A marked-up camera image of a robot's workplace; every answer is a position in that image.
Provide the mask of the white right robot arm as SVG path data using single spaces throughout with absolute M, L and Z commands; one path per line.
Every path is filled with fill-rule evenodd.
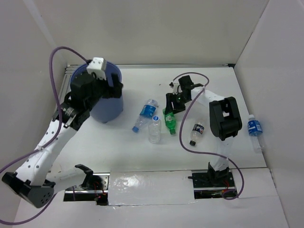
M 186 103 L 197 101 L 209 108 L 209 126 L 212 134 L 218 139 L 215 159 L 208 164 L 207 180 L 212 186 L 218 186 L 225 181 L 229 173 L 229 159 L 234 137 L 242 128 L 242 121 L 236 99 L 223 97 L 206 89 L 209 84 L 195 84 L 190 78 L 190 72 L 175 77 L 170 83 L 171 93 L 166 94 L 166 106 L 163 109 L 165 125 L 170 134 L 175 134 L 175 114 L 186 110 Z

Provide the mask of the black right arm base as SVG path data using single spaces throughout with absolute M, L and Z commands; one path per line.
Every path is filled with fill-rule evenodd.
M 195 199 L 222 198 L 222 194 L 230 199 L 237 195 L 232 172 L 222 180 L 211 181 L 207 171 L 196 171 L 188 179 L 192 180 Z

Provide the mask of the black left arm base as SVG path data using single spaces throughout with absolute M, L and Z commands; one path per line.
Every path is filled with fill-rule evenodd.
M 110 173 L 94 173 L 90 181 L 82 187 L 75 185 L 64 191 L 64 202 L 91 202 L 98 206 L 108 205 Z

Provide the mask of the green plastic bottle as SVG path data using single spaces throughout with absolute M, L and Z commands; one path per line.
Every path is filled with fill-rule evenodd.
M 176 134 L 176 118 L 173 112 L 165 113 L 165 108 L 162 110 L 165 120 L 165 125 L 169 130 L 170 135 Z

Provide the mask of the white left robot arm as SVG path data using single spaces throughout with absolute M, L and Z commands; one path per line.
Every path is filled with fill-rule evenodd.
M 55 111 L 49 128 L 32 154 L 14 172 L 6 172 L 4 182 L 15 194 L 35 208 L 41 208 L 61 190 L 74 185 L 87 190 L 93 186 L 93 171 L 77 164 L 67 171 L 50 173 L 54 161 L 65 145 L 89 118 L 91 110 L 101 99 L 120 98 L 123 84 L 116 73 L 112 85 L 106 78 L 85 71 L 74 77 L 71 91 Z

